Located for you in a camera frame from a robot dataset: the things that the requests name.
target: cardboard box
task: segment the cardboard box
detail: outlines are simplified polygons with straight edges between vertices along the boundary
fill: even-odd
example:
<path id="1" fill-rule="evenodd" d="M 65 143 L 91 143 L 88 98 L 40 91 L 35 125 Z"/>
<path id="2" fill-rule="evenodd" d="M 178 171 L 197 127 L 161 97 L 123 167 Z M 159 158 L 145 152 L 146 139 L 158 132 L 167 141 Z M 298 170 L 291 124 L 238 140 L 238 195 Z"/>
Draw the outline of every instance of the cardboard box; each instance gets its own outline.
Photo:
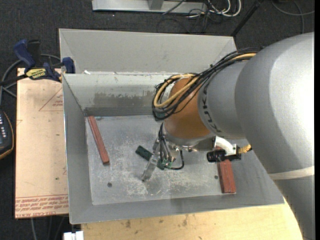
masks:
<path id="1" fill-rule="evenodd" d="M 16 118 L 14 217 L 68 214 L 62 84 L 18 81 Z"/>

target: orange object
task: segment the orange object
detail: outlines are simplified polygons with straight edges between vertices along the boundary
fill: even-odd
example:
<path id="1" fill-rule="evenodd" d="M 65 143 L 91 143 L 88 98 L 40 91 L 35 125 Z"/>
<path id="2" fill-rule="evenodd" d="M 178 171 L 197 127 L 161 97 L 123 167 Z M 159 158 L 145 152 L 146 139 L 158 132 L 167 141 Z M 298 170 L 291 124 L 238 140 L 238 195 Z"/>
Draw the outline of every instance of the orange object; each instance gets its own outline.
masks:
<path id="1" fill-rule="evenodd" d="M 96 143 L 96 147 L 98 148 L 101 160 L 103 164 L 109 164 L 109 155 L 106 150 L 104 141 L 101 137 L 96 118 L 93 115 L 88 116 L 89 125 L 94 137 L 94 141 Z"/>
<path id="2" fill-rule="evenodd" d="M 169 97 L 181 90 L 190 78 L 182 78 L 177 81 L 171 89 Z M 179 104 L 176 111 L 164 120 L 165 130 L 172 136 L 181 139 L 196 139 L 201 138 L 210 133 L 202 122 L 198 112 L 198 87 Z"/>

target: metal stand base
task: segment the metal stand base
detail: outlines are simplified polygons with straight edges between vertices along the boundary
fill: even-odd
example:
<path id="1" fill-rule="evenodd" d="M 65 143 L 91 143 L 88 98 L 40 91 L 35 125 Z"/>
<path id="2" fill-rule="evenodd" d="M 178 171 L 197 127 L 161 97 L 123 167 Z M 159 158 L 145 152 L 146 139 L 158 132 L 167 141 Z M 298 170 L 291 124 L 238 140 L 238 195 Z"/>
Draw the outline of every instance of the metal stand base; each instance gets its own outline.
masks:
<path id="1" fill-rule="evenodd" d="M 148 0 L 92 0 L 93 11 L 124 11 L 124 12 L 150 12 L 165 13 L 174 7 L 177 1 L 164 1 L 160 9 L 150 9 Z M 183 2 L 172 13 L 188 14 L 191 10 L 193 13 L 199 13 L 199 10 L 205 10 L 206 7 L 201 2 Z"/>

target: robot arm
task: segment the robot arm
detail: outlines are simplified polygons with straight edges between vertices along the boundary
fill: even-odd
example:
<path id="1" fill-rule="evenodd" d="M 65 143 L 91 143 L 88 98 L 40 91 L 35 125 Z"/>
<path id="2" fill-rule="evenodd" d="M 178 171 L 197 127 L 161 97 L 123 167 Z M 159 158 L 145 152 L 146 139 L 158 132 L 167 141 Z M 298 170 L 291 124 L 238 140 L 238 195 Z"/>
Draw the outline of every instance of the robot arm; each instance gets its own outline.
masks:
<path id="1" fill-rule="evenodd" d="M 247 139 L 266 171 L 282 175 L 275 183 L 292 203 L 304 236 L 315 239 L 314 42 L 308 33 L 259 52 L 236 51 L 204 72 L 158 85 L 152 109 L 164 121 L 155 159 L 171 167 L 183 150 L 199 149 L 219 159 L 217 147 L 231 158 L 251 146 L 239 149 L 225 139 Z M 144 173 L 144 180 L 150 176 Z"/>

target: black carpet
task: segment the black carpet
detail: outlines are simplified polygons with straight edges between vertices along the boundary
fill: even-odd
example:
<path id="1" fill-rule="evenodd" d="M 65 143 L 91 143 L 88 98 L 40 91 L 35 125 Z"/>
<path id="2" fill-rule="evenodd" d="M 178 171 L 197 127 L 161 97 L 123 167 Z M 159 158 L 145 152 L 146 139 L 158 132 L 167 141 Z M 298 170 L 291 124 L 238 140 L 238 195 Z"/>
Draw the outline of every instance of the black carpet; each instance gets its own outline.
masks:
<path id="1" fill-rule="evenodd" d="M 202 18 L 190 20 L 176 14 L 93 12 L 92 0 L 0 0 L 0 77 L 17 60 L 13 46 L 21 39 L 39 39 L 43 53 L 59 56 L 60 28 L 230 36 L 256 0 L 241 1 L 243 7 L 238 16 L 226 19 L 216 15 L 205 22 Z M 273 6 L 272 1 L 293 14 L 315 9 L 315 0 L 265 0 L 236 35 L 238 48 L 266 47 L 301 32 L 314 31 L 314 13 L 303 18 L 284 14 Z M 1 105 L 15 126 L 16 99 L 4 93 Z M 0 160 L 0 240 L 32 239 L 31 221 L 14 219 L 14 195 L 15 152 Z M 47 239 L 50 224 L 50 238 L 53 239 L 62 219 L 55 216 L 51 223 L 47 217 L 34 219 L 38 239 Z M 61 232 L 71 230 L 68 219 L 61 225 Z"/>

